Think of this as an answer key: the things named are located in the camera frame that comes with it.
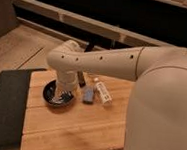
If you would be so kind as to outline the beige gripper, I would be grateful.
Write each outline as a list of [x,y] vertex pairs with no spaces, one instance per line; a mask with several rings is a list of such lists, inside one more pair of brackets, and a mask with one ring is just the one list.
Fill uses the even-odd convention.
[[77,88],[77,79],[75,72],[57,72],[57,84],[60,90],[74,91]]

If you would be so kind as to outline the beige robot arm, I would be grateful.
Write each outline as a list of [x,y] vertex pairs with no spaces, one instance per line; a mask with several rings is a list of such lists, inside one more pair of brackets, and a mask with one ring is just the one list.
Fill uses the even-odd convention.
[[82,52],[72,40],[51,50],[47,63],[65,91],[84,71],[135,82],[123,150],[187,150],[187,48],[158,46]]

